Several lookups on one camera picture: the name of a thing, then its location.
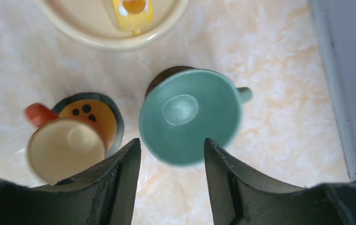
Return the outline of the small brown teacup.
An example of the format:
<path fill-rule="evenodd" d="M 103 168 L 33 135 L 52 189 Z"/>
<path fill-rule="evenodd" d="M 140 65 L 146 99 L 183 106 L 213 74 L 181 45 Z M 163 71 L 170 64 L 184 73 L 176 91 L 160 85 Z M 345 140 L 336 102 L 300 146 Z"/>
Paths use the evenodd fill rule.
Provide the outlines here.
<path fill-rule="evenodd" d="M 37 130 L 27 144 L 27 160 L 34 174 L 54 185 L 106 159 L 107 139 L 94 121 L 80 116 L 60 117 L 41 103 L 24 110 Z"/>

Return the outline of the black yellow smiley coaster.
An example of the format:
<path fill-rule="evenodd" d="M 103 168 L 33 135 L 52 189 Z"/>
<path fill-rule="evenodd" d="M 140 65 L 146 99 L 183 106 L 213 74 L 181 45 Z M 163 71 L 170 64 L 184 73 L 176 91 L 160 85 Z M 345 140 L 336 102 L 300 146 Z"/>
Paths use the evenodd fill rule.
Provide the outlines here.
<path fill-rule="evenodd" d="M 82 92 L 59 101 L 52 110 L 60 117 L 80 116 L 97 123 L 108 142 L 107 156 L 119 150 L 124 136 L 124 122 L 115 102 L 101 93 Z"/>

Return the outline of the dark brown round coaster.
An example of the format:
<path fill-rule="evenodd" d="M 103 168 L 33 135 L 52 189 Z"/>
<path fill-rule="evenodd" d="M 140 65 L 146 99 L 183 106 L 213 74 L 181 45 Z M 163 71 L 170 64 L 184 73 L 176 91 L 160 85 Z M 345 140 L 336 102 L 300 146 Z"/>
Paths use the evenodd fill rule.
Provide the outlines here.
<path fill-rule="evenodd" d="M 173 66 L 170 68 L 167 68 L 165 70 L 163 70 L 162 72 L 160 72 L 149 84 L 146 93 L 145 93 L 145 97 L 147 97 L 147 95 L 155 88 L 157 87 L 159 84 L 161 84 L 165 79 L 169 78 L 170 76 L 175 75 L 176 73 L 182 72 L 182 71 L 186 71 L 186 70 L 190 70 L 190 69 L 194 69 L 194 67 L 190 67 L 190 66 Z"/>

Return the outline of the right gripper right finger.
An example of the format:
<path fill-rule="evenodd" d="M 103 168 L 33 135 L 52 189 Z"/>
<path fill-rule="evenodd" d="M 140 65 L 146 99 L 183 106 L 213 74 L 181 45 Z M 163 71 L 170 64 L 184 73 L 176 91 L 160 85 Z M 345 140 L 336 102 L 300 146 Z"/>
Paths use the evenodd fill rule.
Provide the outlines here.
<path fill-rule="evenodd" d="M 298 187 L 272 178 L 204 141 L 216 225 L 356 225 L 356 182 Z"/>

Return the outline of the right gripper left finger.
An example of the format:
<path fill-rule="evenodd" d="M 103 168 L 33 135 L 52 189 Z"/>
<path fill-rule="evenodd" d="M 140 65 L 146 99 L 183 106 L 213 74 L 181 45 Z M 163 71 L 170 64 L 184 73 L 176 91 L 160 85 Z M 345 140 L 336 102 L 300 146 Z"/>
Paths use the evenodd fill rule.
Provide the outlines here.
<path fill-rule="evenodd" d="M 0 179 L 0 225 L 129 225 L 141 164 L 134 138 L 118 152 L 55 185 Z"/>

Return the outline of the yellow cake slice toy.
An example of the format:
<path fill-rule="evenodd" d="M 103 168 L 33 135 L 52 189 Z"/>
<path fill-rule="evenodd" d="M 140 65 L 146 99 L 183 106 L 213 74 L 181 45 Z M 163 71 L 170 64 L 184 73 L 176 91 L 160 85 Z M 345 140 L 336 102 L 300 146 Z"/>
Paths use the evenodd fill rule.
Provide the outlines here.
<path fill-rule="evenodd" d="M 154 19 L 151 0 L 112 0 L 112 6 L 122 31 L 131 31 L 134 35 L 150 25 Z"/>

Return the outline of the teal cup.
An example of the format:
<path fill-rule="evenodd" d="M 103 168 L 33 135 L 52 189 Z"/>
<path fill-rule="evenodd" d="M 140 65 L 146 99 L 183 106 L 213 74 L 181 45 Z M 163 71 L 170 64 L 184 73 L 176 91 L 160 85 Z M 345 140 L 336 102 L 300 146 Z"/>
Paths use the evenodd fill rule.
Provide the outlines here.
<path fill-rule="evenodd" d="M 225 75 L 194 68 L 176 73 L 155 87 L 141 106 L 141 138 L 158 160 L 173 166 L 204 161 L 204 141 L 223 147 L 236 137 L 248 87 L 237 87 Z"/>

